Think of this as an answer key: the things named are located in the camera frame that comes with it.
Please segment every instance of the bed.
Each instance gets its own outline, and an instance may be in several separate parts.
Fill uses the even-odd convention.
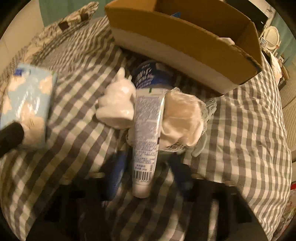
[[[124,131],[95,120],[95,103],[120,67],[129,74],[144,59],[114,44],[106,17],[91,19],[97,7],[97,3],[90,3],[46,27],[15,56],[0,78],[3,93],[19,62],[59,74],[46,149],[13,150],[0,166],[2,213],[20,240],[26,239],[59,184],[98,172],[125,143]],[[262,58],[260,74],[217,98],[205,149],[197,158],[188,151],[184,163],[208,180],[232,180],[271,240],[289,198],[292,164],[279,91],[268,62]],[[185,76],[175,75],[174,80],[185,93],[203,101],[212,97]],[[163,162],[157,165],[149,198],[133,198],[131,175],[126,172],[106,211],[116,241],[177,241],[184,238],[190,209]],[[211,240],[215,239],[214,217]]]

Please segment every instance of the white tube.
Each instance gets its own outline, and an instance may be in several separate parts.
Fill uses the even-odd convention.
[[[167,89],[143,88],[136,91],[135,144],[133,148],[133,195],[150,195]]]

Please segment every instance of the cardboard box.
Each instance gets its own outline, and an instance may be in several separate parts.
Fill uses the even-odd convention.
[[[105,7],[116,44],[221,93],[262,70],[254,23],[219,0],[115,0]],[[170,15],[181,12],[181,18]],[[221,41],[231,38],[235,45]]]

